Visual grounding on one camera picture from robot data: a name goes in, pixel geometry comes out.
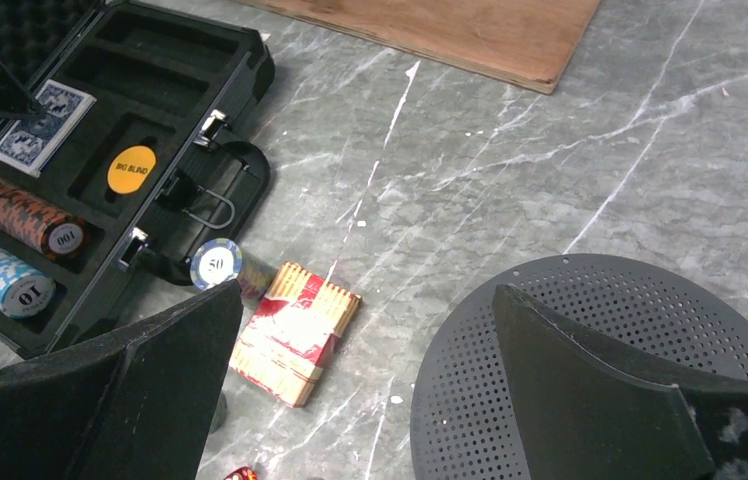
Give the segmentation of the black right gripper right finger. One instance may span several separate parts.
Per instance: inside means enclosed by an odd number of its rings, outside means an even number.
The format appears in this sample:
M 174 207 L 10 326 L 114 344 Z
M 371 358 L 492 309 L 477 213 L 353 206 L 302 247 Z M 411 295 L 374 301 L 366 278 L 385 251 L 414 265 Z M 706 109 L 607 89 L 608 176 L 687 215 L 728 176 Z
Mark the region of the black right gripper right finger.
M 748 380 L 643 352 L 500 285 L 500 356 L 535 479 L 748 479 Z

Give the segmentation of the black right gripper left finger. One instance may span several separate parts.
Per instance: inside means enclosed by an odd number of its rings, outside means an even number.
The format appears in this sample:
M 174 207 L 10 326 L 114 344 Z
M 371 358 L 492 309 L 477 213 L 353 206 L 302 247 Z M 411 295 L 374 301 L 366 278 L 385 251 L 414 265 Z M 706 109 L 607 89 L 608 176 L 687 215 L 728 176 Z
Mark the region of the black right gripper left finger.
M 192 479 L 243 313 L 229 281 L 0 369 L 0 479 Z

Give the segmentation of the blue playing card deck box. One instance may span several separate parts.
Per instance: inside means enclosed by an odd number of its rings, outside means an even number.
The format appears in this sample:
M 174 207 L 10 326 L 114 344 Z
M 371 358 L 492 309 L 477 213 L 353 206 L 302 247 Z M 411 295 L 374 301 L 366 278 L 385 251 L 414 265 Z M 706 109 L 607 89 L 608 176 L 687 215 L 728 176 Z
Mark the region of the blue playing card deck box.
M 36 99 L 44 107 L 44 116 L 11 125 L 0 139 L 0 161 L 38 178 L 97 99 L 55 80 L 47 80 Z

